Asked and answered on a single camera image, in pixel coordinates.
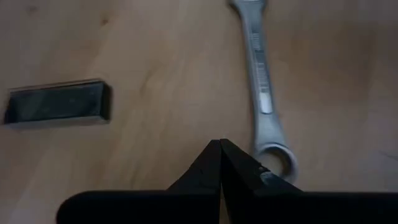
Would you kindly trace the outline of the silver combination wrench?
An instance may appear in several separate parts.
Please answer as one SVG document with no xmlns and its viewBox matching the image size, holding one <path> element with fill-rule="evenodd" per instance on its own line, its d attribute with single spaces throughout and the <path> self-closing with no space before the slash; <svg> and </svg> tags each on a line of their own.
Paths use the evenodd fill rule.
<svg viewBox="0 0 398 224">
<path fill-rule="evenodd" d="M 267 63 L 262 21 L 267 0 L 228 0 L 228 3 L 236 10 L 243 28 L 254 118 L 254 157 L 277 154 L 283 165 L 279 177 L 294 183 L 298 174 L 297 159 L 286 143 L 279 121 Z"/>
</svg>

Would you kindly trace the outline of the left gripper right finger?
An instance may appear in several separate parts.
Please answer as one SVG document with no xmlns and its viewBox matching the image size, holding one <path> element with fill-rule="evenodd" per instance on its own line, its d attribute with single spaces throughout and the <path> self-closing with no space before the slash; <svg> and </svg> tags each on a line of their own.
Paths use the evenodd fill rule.
<svg viewBox="0 0 398 224">
<path fill-rule="evenodd" d="M 231 224 L 398 224 L 398 193 L 305 192 L 221 139 Z"/>
</svg>

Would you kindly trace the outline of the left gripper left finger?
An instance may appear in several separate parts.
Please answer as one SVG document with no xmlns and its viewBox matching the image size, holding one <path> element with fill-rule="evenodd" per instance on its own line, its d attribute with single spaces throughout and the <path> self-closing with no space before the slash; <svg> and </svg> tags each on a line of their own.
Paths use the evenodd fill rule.
<svg viewBox="0 0 398 224">
<path fill-rule="evenodd" d="M 95 190 L 64 201 L 57 224 L 219 224 L 221 143 L 212 140 L 165 190 Z"/>
</svg>

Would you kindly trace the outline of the small black block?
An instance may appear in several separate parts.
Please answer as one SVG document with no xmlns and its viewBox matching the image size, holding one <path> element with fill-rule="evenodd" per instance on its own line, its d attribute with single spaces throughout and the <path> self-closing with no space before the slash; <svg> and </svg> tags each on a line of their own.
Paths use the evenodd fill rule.
<svg viewBox="0 0 398 224">
<path fill-rule="evenodd" d="M 107 124 L 112 103 L 113 89 L 101 79 L 12 88 L 1 123 L 15 129 Z"/>
</svg>

